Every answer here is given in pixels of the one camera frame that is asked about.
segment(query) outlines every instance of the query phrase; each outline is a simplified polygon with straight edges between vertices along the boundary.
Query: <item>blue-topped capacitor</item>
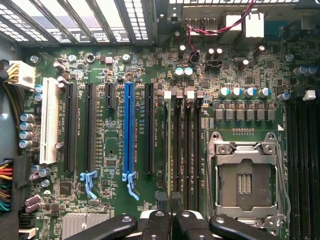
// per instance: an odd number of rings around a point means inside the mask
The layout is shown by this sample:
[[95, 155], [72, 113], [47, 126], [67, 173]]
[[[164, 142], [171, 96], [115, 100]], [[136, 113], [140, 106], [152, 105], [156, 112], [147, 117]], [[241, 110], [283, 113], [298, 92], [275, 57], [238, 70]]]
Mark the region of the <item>blue-topped capacitor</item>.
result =
[[293, 73], [296, 76], [301, 76], [303, 74], [306, 74], [307, 72], [308, 72], [308, 67], [307, 66], [299, 66], [299, 67], [296, 67], [293, 70]]
[[228, 96], [229, 92], [230, 92], [229, 88], [223, 87], [219, 90], [219, 96], [221, 98], [225, 98], [226, 96]]

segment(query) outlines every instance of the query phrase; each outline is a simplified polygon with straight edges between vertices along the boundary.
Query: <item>capacitor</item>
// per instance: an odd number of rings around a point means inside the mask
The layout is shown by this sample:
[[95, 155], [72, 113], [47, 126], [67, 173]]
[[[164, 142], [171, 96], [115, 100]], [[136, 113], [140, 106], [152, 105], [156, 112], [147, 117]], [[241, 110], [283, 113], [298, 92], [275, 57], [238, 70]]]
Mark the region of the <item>capacitor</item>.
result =
[[37, 173], [39, 173], [40, 170], [43, 169], [43, 168], [44, 168], [44, 166], [43, 166], [43, 165], [40, 165], [40, 164], [33, 165], [33, 166], [31, 167], [31, 172], [32, 172], [33, 174], [37, 174]]
[[186, 67], [185, 70], [183, 71], [183, 75], [186, 77], [186, 78], [190, 78], [192, 76], [192, 73], [194, 71], [192, 70], [191, 67]]
[[248, 89], [244, 90], [244, 96], [246, 98], [252, 98], [256, 94], [256, 89], [253, 87], [249, 87]]
[[20, 123], [20, 129], [23, 131], [30, 131], [30, 130], [32, 130], [33, 127], [34, 127], [34, 125], [30, 122]]
[[19, 138], [22, 140], [26, 140], [26, 139], [31, 139], [33, 137], [33, 132], [32, 131], [21, 131], [19, 133]]
[[308, 72], [308, 67], [307, 66], [299, 66], [299, 67], [296, 67], [293, 70], [293, 73], [296, 76], [301, 76], [303, 74], [306, 74], [307, 72]]
[[306, 71], [306, 73], [304, 74], [305, 76], [311, 76], [311, 75], [315, 75], [317, 73], [318, 69], [316, 66], [310, 66], [308, 67], [308, 70]]
[[22, 113], [20, 116], [20, 120], [22, 122], [32, 122], [33, 120], [35, 120], [35, 117], [30, 113]]
[[57, 87], [61, 92], [63, 92], [63, 93], [66, 92], [66, 85], [63, 82], [59, 82]]
[[58, 76], [58, 78], [56, 80], [59, 83], [64, 83], [65, 85], [69, 84], [69, 82], [67, 80], [65, 80], [65, 78], [63, 76]]
[[221, 98], [225, 98], [226, 96], [228, 96], [229, 92], [230, 92], [229, 88], [223, 87], [219, 90], [219, 96]]
[[50, 181], [48, 179], [45, 179], [43, 181], [40, 182], [41, 187], [43, 188], [47, 188], [50, 186]]
[[130, 61], [130, 55], [129, 54], [124, 54], [122, 56], [122, 61], [124, 61], [125, 63]]
[[178, 56], [182, 58], [184, 54], [186, 53], [186, 46], [185, 45], [180, 45], [178, 49]]
[[35, 180], [38, 180], [38, 179], [40, 179], [41, 177], [38, 175], [38, 174], [31, 174], [30, 176], [29, 176], [29, 180], [30, 181], [35, 181]]
[[36, 93], [34, 95], [34, 100], [36, 100], [37, 102], [41, 102], [42, 101], [42, 94], [41, 93]]
[[253, 52], [253, 56], [259, 57], [261, 54], [263, 54], [265, 52], [266, 48], [265, 46], [259, 46], [254, 52]]
[[231, 94], [231, 96], [233, 98], [237, 98], [237, 97], [239, 97], [241, 95], [241, 93], [242, 93], [241, 88], [240, 87], [235, 87], [234, 89], [231, 90], [230, 94]]
[[40, 169], [38, 174], [41, 178], [47, 177], [51, 174], [51, 168], [49, 168], [49, 167], [42, 168], [42, 169]]
[[278, 99], [280, 101], [286, 101], [286, 100], [289, 100], [290, 99], [290, 94], [285, 92], [285, 93], [282, 93], [282, 94], [279, 94], [278, 95]]
[[182, 78], [182, 76], [184, 75], [184, 70], [181, 67], [177, 67], [174, 71], [174, 75], [177, 78]]
[[32, 212], [36, 211], [37, 209], [39, 209], [40, 206], [41, 206], [41, 204], [39, 202], [37, 202], [36, 204], [33, 204], [31, 206], [27, 206], [25, 208], [25, 212], [28, 213], [28, 214], [32, 213]]
[[53, 66], [58, 69], [60, 72], [64, 72], [66, 70], [66, 67], [62, 65], [60, 62], [55, 61], [53, 63]]
[[213, 54], [213, 59], [218, 59], [220, 58], [221, 54], [222, 54], [222, 49], [221, 48], [217, 48]]
[[73, 64], [77, 61], [77, 57], [75, 55], [71, 54], [68, 56], [68, 61], [69, 61], [69, 63]]
[[33, 204], [38, 203], [41, 200], [41, 197], [39, 195], [34, 195], [33, 197], [28, 198], [24, 201], [24, 205], [31, 206]]
[[269, 96], [269, 88], [265, 87], [265, 88], [262, 88], [261, 90], [259, 90], [259, 97], [260, 98], [266, 98]]
[[41, 94], [41, 93], [42, 93], [42, 91], [43, 91], [43, 87], [42, 87], [42, 85], [40, 85], [40, 84], [35, 85], [35, 87], [34, 87], [34, 91], [35, 91], [36, 93]]
[[21, 148], [21, 149], [31, 148], [32, 145], [33, 145], [33, 142], [31, 140], [21, 140], [19, 142], [19, 148]]
[[55, 149], [62, 149], [65, 145], [65, 142], [64, 141], [61, 141], [61, 142], [57, 142], [55, 145], [54, 145], [54, 148]]
[[249, 61], [247, 59], [243, 60], [242, 62], [239, 63], [238, 69], [240, 71], [244, 70], [249, 64]]
[[205, 58], [211, 59], [214, 53], [215, 53], [215, 50], [213, 48], [209, 48], [208, 51], [206, 52]]

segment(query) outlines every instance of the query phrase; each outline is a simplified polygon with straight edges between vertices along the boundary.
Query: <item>small chip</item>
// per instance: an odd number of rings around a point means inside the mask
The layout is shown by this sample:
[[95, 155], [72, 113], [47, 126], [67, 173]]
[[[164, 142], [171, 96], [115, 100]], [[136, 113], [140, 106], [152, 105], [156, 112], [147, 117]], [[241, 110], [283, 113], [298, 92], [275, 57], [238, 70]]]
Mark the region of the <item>small chip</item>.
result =
[[60, 195], [71, 196], [72, 183], [71, 182], [61, 182], [60, 183]]
[[254, 77], [253, 76], [247, 76], [245, 79], [245, 84], [253, 84], [254, 83]]

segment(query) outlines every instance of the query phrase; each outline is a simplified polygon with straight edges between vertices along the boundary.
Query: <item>silver capacitor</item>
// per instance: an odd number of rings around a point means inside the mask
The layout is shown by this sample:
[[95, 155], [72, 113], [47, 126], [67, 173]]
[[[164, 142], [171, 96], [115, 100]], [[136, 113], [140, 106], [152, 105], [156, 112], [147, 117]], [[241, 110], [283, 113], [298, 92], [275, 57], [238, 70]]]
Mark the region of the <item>silver capacitor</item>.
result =
[[34, 119], [35, 117], [30, 113], [22, 113], [20, 116], [22, 122], [32, 122]]
[[31, 206], [33, 204], [38, 203], [41, 200], [41, 197], [39, 195], [34, 195], [33, 197], [28, 198], [24, 201], [24, 205]]
[[31, 139], [33, 137], [33, 132], [32, 131], [21, 131], [19, 133], [19, 138], [22, 140], [27, 140], [27, 139]]
[[51, 168], [49, 167], [43, 168], [39, 171], [38, 174], [41, 178], [47, 177], [51, 174]]
[[34, 125], [30, 122], [20, 123], [20, 129], [23, 131], [30, 131], [30, 130], [32, 130], [33, 127], [34, 127]]
[[40, 206], [41, 206], [41, 204], [39, 202], [37, 202], [37, 203], [35, 203], [35, 204], [31, 205], [31, 206], [27, 206], [25, 208], [25, 212], [28, 213], [28, 214], [32, 213], [32, 212], [38, 210], [40, 208]]

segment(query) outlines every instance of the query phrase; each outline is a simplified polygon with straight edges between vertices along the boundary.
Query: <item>motherboard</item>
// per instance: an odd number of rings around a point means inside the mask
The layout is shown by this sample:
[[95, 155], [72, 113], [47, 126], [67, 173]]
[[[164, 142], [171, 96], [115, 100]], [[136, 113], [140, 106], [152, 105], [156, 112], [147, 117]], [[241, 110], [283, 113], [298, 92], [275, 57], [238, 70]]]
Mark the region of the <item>motherboard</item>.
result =
[[158, 193], [178, 192], [205, 220], [226, 214], [282, 239], [292, 224], [308, 234], [287, 193], [285, 101], [316, 85], [319, 47], [29, 49], [36, 86], [25, 92], [20, 147], [32, 155], [36, 204], [21, 219], [36, 218], [36, 239], [64, 240], [84, 223], [139, 218], [158, 209]]

